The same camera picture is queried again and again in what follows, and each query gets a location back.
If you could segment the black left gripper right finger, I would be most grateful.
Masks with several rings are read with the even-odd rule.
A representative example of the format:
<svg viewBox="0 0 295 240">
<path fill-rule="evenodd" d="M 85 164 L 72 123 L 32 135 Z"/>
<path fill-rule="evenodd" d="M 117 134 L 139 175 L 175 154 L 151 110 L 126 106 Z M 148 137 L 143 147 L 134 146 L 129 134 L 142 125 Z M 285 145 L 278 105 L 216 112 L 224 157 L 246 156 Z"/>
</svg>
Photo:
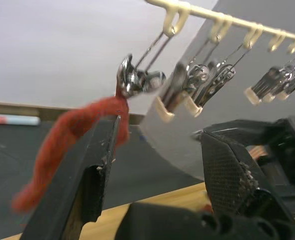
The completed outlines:
<svg viewBox="0 0 295 240">
<path fill-rule="evenodd" d="M 247 146 L 267 142 L 272 123 L 232 120 L 200 133 L 204 181 L 217 214 L 291 221 L 293 215 L 265 177 Z"/>
</svg>

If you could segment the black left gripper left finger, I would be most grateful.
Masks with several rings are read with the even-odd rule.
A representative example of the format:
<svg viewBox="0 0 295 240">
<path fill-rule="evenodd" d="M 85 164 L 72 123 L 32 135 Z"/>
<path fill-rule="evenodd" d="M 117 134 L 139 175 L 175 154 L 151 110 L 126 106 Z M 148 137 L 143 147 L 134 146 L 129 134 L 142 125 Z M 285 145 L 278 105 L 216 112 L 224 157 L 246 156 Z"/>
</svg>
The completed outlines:
<svg viewBox="0 0 295 240">
<path fill-rule="evenodd" d="M 121 118 L 99 120 L 65 154 L 26 225 L 24 240 L 78 240 L 102 213 Z"/>
</svg>

